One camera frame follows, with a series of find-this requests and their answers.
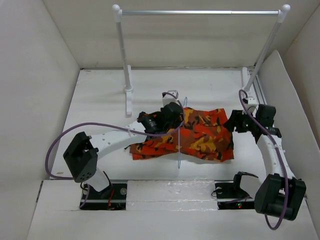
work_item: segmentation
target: metal rod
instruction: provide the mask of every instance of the metal rod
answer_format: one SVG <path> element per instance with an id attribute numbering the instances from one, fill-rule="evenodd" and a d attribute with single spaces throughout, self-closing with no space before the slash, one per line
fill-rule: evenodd
<path id="1" fill-rule="evenodd" d="M 262 15 L 262 16 L 278 16 L 279 11 L 149 11 L 149 10 L 122 10 L 123 16 L 148 16 L 148 15 Z"/>
<path id="2" fill-rule="evenodd" d="M 130 90 L 132 89 L 132 86 L 129 78 L 128 63 L 127 63 L 127 56 L 126 56 L 126 50 L 125 50 L 124 36 L 122 34 L 121 22 L 116 22 L 115 24 L 116 24 L 116 31 L 118 33 L 118 40 L 120 45 L 121 60 L 122 60 L 124 79 L 125 79 L 125 89 Z"/>
<path id="3" fill-rule="evenodd" d="M 278 32 L 280 26 L 281 26 L 280 22 L 276 22 L 275 25 L 273 26 L 273 29 L 272 29 L 272 31 L 271 31 L 271 33 L 270 33 L 270 35 L 269 35 L 269 37 L 268 37 L 268 39 L 267 39 L 267 41 L 265 43 L 260 55 L 259 55 L 259 58 L 258 58 L 257 62 L 256 62 L 256 65 L 254 67 L 253 73 L 251 74 L 250 79 L 249 79 L 248 83 L 246 84 L 246 86 L 244 88 L 244 90 L 246 92 L 250 91 L 250 87 L 251 87 L 252 83 L 254 82 L 254 79 L 255 79 L 256 75 L 258 74 L 262 63 L 264 62 L 264 59 L 265 59 L 265 57 L 266 57 L 266 55 L 267 55 L 267 53 L 268 53 L 268 51 L 270 49 L 270 46 L 271 46 L 273 40 L 275 39 L 275 37 L 277 35 L 277 32 Z"/>

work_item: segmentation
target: silver horizontal bar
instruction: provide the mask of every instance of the silver horizontal bar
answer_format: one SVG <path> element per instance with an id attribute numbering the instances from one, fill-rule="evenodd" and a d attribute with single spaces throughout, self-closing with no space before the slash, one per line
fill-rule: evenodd
<path id="1" fill-rule="evenodd" d="M 180 10 L 172 10 L 172 11 L 149 11 L 149 10 L 138 10 L 138 11 L 130 11 L 130 10 L 122 10 L 123 16 L 148 16 L 148 15 L 262 15 L 262 16 L 278 16 L 279 11 L 180 11 Z"/>

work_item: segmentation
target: camouflage cloth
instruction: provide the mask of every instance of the camouflage cloth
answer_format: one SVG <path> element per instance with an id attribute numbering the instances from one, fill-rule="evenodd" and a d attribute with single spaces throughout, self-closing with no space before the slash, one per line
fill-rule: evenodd
<path id="1" fill-rule="evenodd" d="M 180 128 L 180 152 L 203 160 L 224 162 L 234 158 L 232 132 L 223 124 L 228 120 L 223 108 L 200 111 L 184 109 L 184 124 Z M 178 131 L 171 135 L 132 144 L 134 160 L 157 158 L 178 152 Z"/>

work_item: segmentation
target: red wire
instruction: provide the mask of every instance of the red wire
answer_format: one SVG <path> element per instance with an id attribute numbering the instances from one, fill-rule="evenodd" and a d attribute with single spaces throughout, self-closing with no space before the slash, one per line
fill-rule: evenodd
<path id="1" fill-rule="evenodd" d="M 111 192 L 111 196 L 109 197 L 109 200 L 108 200 L 108 206 L 106 207 L 107 210 L 111 206 L 110 201 L 111 201 L 112 197 L 114 196 L 114 193 L 115 193 L 115 190 L 113 189 L 112 192 Z"/>

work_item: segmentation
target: garment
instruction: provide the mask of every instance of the garment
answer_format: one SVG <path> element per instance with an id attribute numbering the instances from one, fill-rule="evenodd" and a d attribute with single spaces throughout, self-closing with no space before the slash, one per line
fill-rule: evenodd
<path id="1" fill-rule="evenodd" d="M 200 111 L 184 108 L 184 124 L 180 128 L 180 152 L 203 160 L 224 162 L 234 158 L 232 132 L 223 124 L 228 120 L 223 108 Z M 132 144 L 130 152 L 134 160 L 157 158 L 177 153 L 178 131 L 171 135 Z"/>

